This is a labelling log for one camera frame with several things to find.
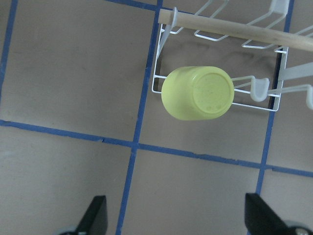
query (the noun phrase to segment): drying rack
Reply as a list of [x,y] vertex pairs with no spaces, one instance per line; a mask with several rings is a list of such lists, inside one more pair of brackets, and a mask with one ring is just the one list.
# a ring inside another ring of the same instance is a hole
[[[207,1],[206,4],[203,5],[193,16],[198,16],[207,7],[209,7],[213,1],[214,0]],[[246,25],[256,24],[257,22],[260,22],[263,19],[268,18],[270,15],[272,15],[272,13],[275,13],[276,15],[280,15],[280,16],[276,20],[274,20],[272,23],[270,23],[265,29],[268,29],[269,33],[272,33],[272,32],[273,33],[279,33],[279,31],[271,30],[271,28],[274,25],[281,22],[286,17],[287,12],[288,12],[288,7],[289,7],[289,1],[290,0],[272,0],[267,13],[256,18],[255,20],[247,23]],[[203,23],[206,19],[212,19],[212,18],[216,17],[227,6],[228,2],[229,2],[229,0],[224,0],[223,3],[218,7],[218,9],[209,18],[201,17],[199,19],[202,20],[202,23]],[[180,26],[180,25],[177,25],[178,14],[186,14],[186,13],[180,13],[180,12],[178,12],[178,10],[176,8],[174,8],[173,11],[171,12],[171,20],[168,21],[170,23],[166,24],[165,29],[163,28],[164,24],[161,23],[161,27],[160,27],[160,31],[159,31],[159,37],[158,37],[158,43],[157,43],[155,68],[154,68],[154,73],[153,73],[153,85],[152,85],[152,92],[153,93],[157,93],[157,94],[161,93],[160,91],[155,89],[154,84],[156,82],[156,79],[166,79],[166,77],[167,77],[167,76],[162,76],[162,75],[156,74],[157,64],[159,63],[159,56],[160,56],[160,53],[164,47],[164,44],[165,44],[165,42],[166,42],[166,40],[170,34],[177,35],[184,29],[184,27],[181,26],[177,31],[172,31],[175,26]],[[287,44],[290,43],[290,45],[292,47],[295,47],[295,48],[313,51],[313,40],[310,41],[311,40],[310,37],[313,36],[313,32],[308,33],[310,30],[313,30],[313,25],[311,25],[307,28],[304,28],[304,29],[302,29],[299,32],[296,32],[294,34],[289,34],[289,33],[286,34],[286,33],[282,32],[282,37],[284,37],[284,36],[285,37],[286,36],[295,37],[294,40],[295,40],[295,42],[296,42],[296,40],[298,40],[297,43],[292,43],[292,42],[286,42],[286,43]],[[214,42],[219,42],[219,41],[223,40],[224,38],[229,37],[229,35],[223,35],[219,38],[213,38],[213,37],[204,36],[201,34],[201,32],[202,32],[201,29],[197,29],[194,32],[194,36],[202,38],[204,40],[210,40],[210,41],[214,41]],[[209,31],[209,30],[206,30],[206,32],[216,33],[215,31]],[[273,48],[275,45],[279,45],[278,43],[275,44],[275,41],[274,41],[274,43],[269,43],[266,46],[252,46],[252,45],[250,45],[250,42],[253,39],[251,39],[245,35],[243,37],[241,35],[237,36],[237,37],[247,39],[247,41],[245,41],[241,45],[242,47],[246,47],[246,48],[269,49],[269,48]],[[282,93],[305,92],[306,91],[307,92],[306,104],[310,109],[313,109],[313,88],[310,84],[303,84],[303,85],[292,86],[292,87],[284,87],[284,81],[286,81],[286,80],[298,79],[298,78],[313,75],[313,62],[308,63],[308,64],[295,66],[295,67],[291,67],[291,68],[286,68],[288,51],[289,51],[288,46],[290,46],[290,45],[280,46],[280,47],[276,46],[277,48],[275,48],[273,50],[274,52],[281,54],[281,64],[280,64],[279,76],[278,76],[278,80],[277,80],[277,87],[275,89],[272,89],[272,90],[268,89],[268,87],[269,87],[269,79],[268,78],[258,79],[258,78],[255,78],[255,76],[253,76],[253,75],[247,75],[244,77],[232,78],[233,81],[248,80],[248,82],[246,82],[246,83],[235,86],[234,87],[235,93],[249,94],[251,99],[256,101],[256,102],[261,102],[261,101],[265,100],[266,98],[271,97],[271,98],[274,98],[273,105],[271,107],[269,106],[268,108],[264,108],[260,105],[249,105],[249,104],[237,103],[237,102],[233,102],[232,103],[233,105],[276,112],[279,109],[279,104],[280,104]],[[242,89],[243,87],[248,87],[248,86],[250,86],[250,91]]]

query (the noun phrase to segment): floor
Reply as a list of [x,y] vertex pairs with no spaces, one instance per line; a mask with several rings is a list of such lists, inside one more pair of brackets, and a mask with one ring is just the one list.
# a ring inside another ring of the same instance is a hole
[[[160,8],[196,12],[205,2],[0,2],[0,234],[75,226],[101,194],[108,235],[245,235],[246,192],[313,229],[305,94],[283,95],[277,113],[232,106],[215,120],[179,121],[151,92]],[[270,0],[229,4],[218,18],[247,23]],[[311,0],[291,0],[276,29],[312,25],[312,8]],[[160,72],[212,65],[231,77],[273,80],[276,54],[242,42],[183,30],[169,37]],[[290,49],[287,66],[312,58]]]

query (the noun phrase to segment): blue tape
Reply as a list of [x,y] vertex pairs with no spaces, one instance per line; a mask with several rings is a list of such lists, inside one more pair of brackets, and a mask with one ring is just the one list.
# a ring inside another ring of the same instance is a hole
[[35,131],[35,132],[47,133],[47,134],[52,134],[52,135],[57,135],[57,136],[72,137],[75,139],[81,139],[81,140],[87,140],[87,141],[100,141],[104,143],[121,145],[125,147],[133,146],[133,143],[130,141],[123,141],[123,140],[118,140],[118,139],[113,139],[113,138],[102,137],[102,136],[88,135],[88,134],[72,132],[72,131],[64,131],[64,130],[59,130],[59,129],[54,129],[54,128],[30,125],[30,124],[13,122],[13,121],[0,120],[0,126],[16,127],[16,128],[27,130],[27,131]]
[[291,168],[280,167],[280,166],[275,166],[275,165],[267,165],[266,169],[270,169],[272,171],[277,171],[277,172],[281,172],[281,173],[287,173],[287,174],[292,174],[292,175],[299,175],[299,176],[305,176],[305,177],[313,178],[313,172],[311,172],[311,171],[291,169]]
[[[286,16],[286,21],[285,21],[285,27],[284,31],[289,32],[290,29],[290,24],[291,24],[291,17],[292,17],[292,11],[293,11],[293,4],[294,0],[290,0],[289,2],[289,8],[288,8],[288,14]],[[279,67],[276,67],[276,79],[278,78],[279,74]],[[260,167],[260,172],[259,172],[259,177],[258,177],[258,182],[256,185],[256,193],[261,194],[262,190],[262,184],[263,184],[263,179],[264,179],[264,174],[266,170],[266,162],[268,158],[268,149],[269,149],[269,143],[270,143],[270,137],[272,134],[272,128],[273,128],[273,123],[274,123],[274,117],[275,117],[275,112],[270,112],[269,117],[268,117],[268,126],[266,130],[266,136],[265,136],[265,141],[264,141],[264,147],[263,147],[263,153],[262,153],[262,159],[261,159],[261,167]]]
[[123,5],[127,5],[127,6],[138,7],[138,8],[142,8],[142,9],[146,9],[146,10],[151,10],[151,11],[157,10],[156,5],[152,5],[152,4],[148,4],[148,3],[144,3],[144,2],[139,2],[139,1],[133,1],[133,0],[105,0],[105,1],[119,3],[119,4],[123,4]]
[[231,164],[231,165],[240,165],[240,166],[257,168],[257,169],[260,168],[260,164],[259,163],[248,162],[248,161],[243,161],[243,160],[222,158],[222,157],[218,157],[218,156],[214,156],[214,155],[207,155],[207,154],[195,154],[195,153],[188,152],[188,151],[177,150],[177,149],[172,149],[172,148],[165,148],[165,147],[159,147],[159,146],[154,146],[154,145],[149,145],[149,144],[142,144],[142,143],[140,143],[138,148],[142,149],[142,150],[148,150],[148,151],[154,151],[154,152],[159,152],[159,153],[178,155],[178,156],[183,156],[183,157],[188,157],[188,158],[203,159],[203,160],[208,160],[208,161],[218,162],[218,163],[225,163],[225,164]]
[[139,102],[137,122],[136,122],[136,127],[135,127],[135,132],[134,132],[134,139],[133,139],[134,146],[132,148],[132,153],[131,153],[129,164],[128,164],[126,181],[125,181],[123,197],[122,197],[122,202],[121,202],[121,208],[120,208],[120,212],[119,212],[119,216],[118,216],[115,235],[121,235],[121,233],[122,233],[122,227],[123,227],[123,223],[124,223],[129,192],[131,189],[131,183],[132,183],[133,172],[134,172],[134,164],[135,164],[135,160],[136,160],[136,154],[137,154],[137,148],[138,148],[140,132],[141,132],[141,127],[142,127],[143,115],[144,115],[144,110],[145,110],[145,105],[146,105],[146,100],[147,100],[147,95],[148,95],[148,89],[149,89],[149,79],[150,79],[150,74],[151,74],[154,52],[155,52],[155,48],[156,48],[157,32],[158,32],[157,20],[158,20],[159,10],[160,10],[161,6],[162,6],[162,1],[158,0],[158,6],[157,6],[156,13],[155,13],[155,18],[154,18],[153,28],[152,28],[152,33],[151,33],[145,76],[144,76],[144,80],[143,80],[141,97],[140,97],[140,102]]
[[12,32],[13,32],[13,26],[14,26],[14,20],[15,20],[15,14],[16,14],[17,7],[18,7],[18,0],[12,0],[11,1],[9,18],[8,18],[8,23],[7,23],[7,26],[6,26],[6,32],[5,32],[5,38],[4,38],[4,43],[3,43],[1,62],[0,62],[0,99],[1,99],[2,85],[3,85],[5,71],[6,71],[6,65],[7,65],[7,62],[8,62],[8,55],[9,55],[9,49],[10,49],[10,44],[11,44],[11,37],[12,37]]

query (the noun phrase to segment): wooden dowel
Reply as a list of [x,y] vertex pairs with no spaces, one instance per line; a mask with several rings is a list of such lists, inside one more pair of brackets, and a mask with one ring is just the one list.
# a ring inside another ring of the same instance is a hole
[[[171,24],[172,21],[173,11],[161,9],[158,22],[161,24]],[[178,12],[176,26],[313,51],[313,38],[242,23]]]

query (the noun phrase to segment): light green plastic cup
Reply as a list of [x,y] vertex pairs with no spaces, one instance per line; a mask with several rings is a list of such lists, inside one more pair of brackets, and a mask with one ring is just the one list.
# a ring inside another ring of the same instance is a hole
[[234,85],[220,68],[181,67],[167,76],[161,96],[167,112],[177,119],[214,119],[230,108]]

